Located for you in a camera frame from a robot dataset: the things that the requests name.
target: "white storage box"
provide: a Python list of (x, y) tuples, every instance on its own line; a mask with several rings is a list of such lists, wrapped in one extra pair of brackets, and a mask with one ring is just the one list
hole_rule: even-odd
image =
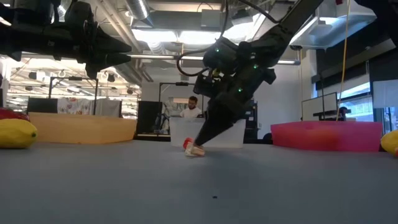
[[(172, 146), (182, 147), (186, 138), (195, 139), (204, 122), (204, 118), (170, 118)], [(232, 128), (229, 128), (214, 139), (206, 142), (203, 146), (242, 148), (245, 127), (246, 120), (239, 120)]]

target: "gray mat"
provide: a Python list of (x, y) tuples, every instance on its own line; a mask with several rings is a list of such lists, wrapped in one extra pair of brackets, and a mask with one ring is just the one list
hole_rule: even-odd
[(398, 223), (386, 153), (169, 142), (0, 150), (0, 223)]

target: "red object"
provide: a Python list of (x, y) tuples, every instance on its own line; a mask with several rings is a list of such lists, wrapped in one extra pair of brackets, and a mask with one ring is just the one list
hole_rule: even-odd
[(188, 143), (192, 143), (192, 142), (193, 142), (193, 139), (192, 139), (192, 138), (186, 138), (185, 141), (184, 141), (184, 144), (182, 145), (182, 147), (183, 147), (184, 149), (187, 149)]
[(274, 145), (315, 151), (378, 152), (382, 124), (303, 121), (271, 125)]
[(15, 112), (7, 108), (0, 108), (0, 119), (23, 119), (26, 121), (30, 121), (29, 116), (27, 116), (26, 114)]

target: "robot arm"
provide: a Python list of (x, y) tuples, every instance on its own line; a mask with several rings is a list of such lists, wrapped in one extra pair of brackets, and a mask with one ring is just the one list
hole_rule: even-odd
[[(0, 16), (11, 26), (0, 23), (0, 54), (21, 61), (22, 52), (75, 58), (86, 63), (87, 75), (96, 78), (100, 70), (131, 58), (120, 53), (130, 52), (131, 47), (105, 34), (94, 21), (90, 4), (72, 1), (59, 22), (57, 8), (60, 0), (27, 0), (15, 9), (0, 3)], [(52, 14), (55, 21), (51, 23)]]
[[(398, 20), (395, 19), (396, 14), (388, 18), (378, 14), (383, 14), (389, 6), (387, 0), (383, 0), (382, 4), (379, 1), (372, 3), (372, 0), (356, 1), (373, 9), (378, 17), (395, 22)], [(197, 146), (213, 139), (241, 119), (263, 81), (272, 84), (276, 75), (270, 68), (277, 64), (294, 34), (322, 2), (298, 0), (286, 16), (260, 39), (251, 43), (241, 42), (236, 46), (221, 37), (206, 51), (203, 63), (209, 73), (207, 76), (202, 73), (198, 75), (194, 92), (210, 97), (210, 101), (206, 121), (195, 140)], [(395, 26), (390, 30), (398, 33)]]

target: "white shirt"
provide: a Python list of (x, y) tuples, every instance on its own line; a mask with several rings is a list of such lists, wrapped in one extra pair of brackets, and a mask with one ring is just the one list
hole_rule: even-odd
[(201, 110), (199, 108), (190, 109), (187, 108), (180, 113), (180, 116), (183, 118), (196, 118), (199, 114), (201, 114)]

